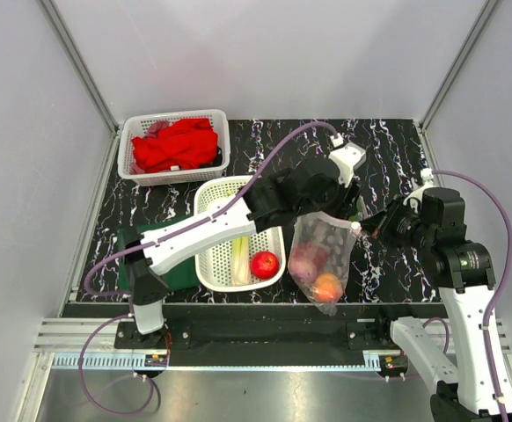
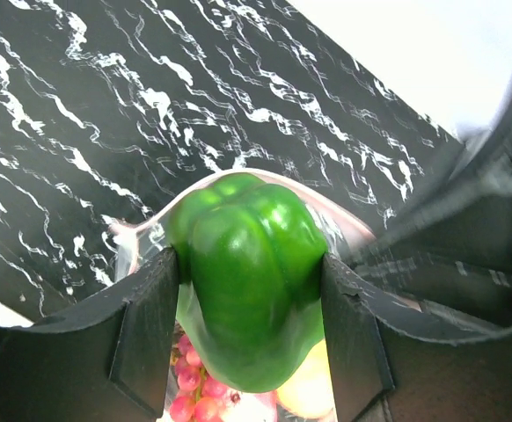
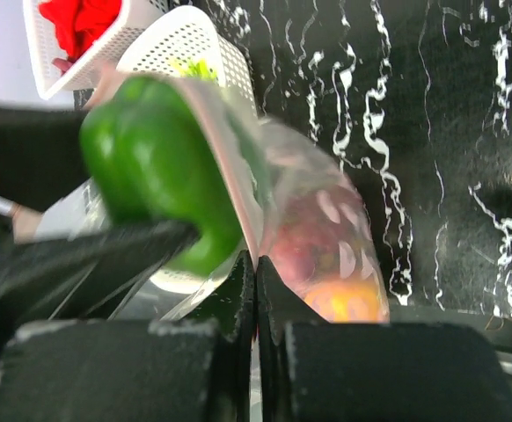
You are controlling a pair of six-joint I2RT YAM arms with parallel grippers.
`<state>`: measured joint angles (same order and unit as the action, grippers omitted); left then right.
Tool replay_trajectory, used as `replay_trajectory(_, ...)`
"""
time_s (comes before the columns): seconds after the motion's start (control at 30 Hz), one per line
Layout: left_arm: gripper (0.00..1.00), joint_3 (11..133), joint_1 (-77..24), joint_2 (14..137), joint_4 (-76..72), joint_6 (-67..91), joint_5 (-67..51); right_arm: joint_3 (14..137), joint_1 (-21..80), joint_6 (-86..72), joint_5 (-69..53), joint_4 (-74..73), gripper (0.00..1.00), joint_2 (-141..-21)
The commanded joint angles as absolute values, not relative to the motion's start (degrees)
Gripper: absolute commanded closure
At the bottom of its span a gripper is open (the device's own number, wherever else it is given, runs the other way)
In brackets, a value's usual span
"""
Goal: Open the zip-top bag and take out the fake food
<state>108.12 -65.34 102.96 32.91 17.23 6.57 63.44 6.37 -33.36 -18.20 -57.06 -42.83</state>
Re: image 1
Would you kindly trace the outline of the red fake apple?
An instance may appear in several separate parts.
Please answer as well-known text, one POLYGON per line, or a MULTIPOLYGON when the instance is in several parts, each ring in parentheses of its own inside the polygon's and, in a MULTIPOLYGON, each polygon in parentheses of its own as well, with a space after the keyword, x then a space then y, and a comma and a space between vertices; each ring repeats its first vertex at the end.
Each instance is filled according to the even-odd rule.
POLYGON ((260 280, 269 280, 279 271, 279 259, 270 251, 257 252, 251 260, 251 274, 260 280))

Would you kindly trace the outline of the beige fake garlic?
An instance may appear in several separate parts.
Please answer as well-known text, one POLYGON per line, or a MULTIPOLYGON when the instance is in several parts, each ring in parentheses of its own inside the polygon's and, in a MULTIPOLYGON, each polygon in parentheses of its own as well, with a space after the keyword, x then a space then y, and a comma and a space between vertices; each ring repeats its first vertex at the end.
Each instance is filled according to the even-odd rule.
POLYGON ((250 271, 250 237, 243 236, 232 241, 230 282, 234 287, 248 285, 250 271))

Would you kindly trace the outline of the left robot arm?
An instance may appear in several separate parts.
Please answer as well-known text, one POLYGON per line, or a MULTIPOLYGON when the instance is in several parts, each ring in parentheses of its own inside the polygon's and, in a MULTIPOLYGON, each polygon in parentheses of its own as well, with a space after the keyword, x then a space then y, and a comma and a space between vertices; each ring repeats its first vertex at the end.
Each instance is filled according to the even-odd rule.
POLYGON ((170 286, 164 276, 187 259, 227 241, 268 229, 283 228, 306 215, 346 219, 360 188, 355 171, 362 158, 301 162, 275 174, 254 175, 233 196, 162 229, 135 234, 126 243, 123 268, 128 275, 134 338, 153 348, 164 339, 164 296, 170 286))

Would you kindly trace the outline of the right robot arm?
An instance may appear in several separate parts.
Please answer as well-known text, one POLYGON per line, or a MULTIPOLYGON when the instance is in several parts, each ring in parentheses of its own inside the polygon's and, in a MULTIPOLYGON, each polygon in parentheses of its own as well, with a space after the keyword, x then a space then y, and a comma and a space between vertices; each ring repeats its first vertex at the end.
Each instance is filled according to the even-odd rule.
POLYGON ((496 292, 490 254, 466 238, 465 203, 456 190, 422 187, 395 197, 361 222, 386 246, 414 248, 448 316, 446 331, 456 360, 412 316, 386 318, 374 326, 375 341, 398 346, 425 382, 436 421, 512 421, 512 386, 489 305, 496 292))

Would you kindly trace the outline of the clear zip top bag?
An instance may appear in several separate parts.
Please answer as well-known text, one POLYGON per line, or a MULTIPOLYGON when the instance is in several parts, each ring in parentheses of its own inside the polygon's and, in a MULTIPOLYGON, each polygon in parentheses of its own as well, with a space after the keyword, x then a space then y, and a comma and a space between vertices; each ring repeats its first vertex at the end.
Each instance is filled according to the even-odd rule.
POLYGON ((351 252, 361 234, 359 222, 325 212, 297 218, 288 261, 289 275, 304 296, 326 316, 337 312, 345 294, 351 252))

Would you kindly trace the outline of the green fake pepper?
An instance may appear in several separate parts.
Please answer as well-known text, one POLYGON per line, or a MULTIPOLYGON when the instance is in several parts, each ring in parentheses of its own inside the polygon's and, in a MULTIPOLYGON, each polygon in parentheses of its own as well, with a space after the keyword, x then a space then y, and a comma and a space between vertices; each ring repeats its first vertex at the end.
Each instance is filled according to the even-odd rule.
POLYGON ((359 222, 361 220, 366 219, 367 217, 367 210, 365 208, 362 198, 360 198, 355 204, 355 210, 351 213, 348 219, 349 221, 352 222, 359 222))

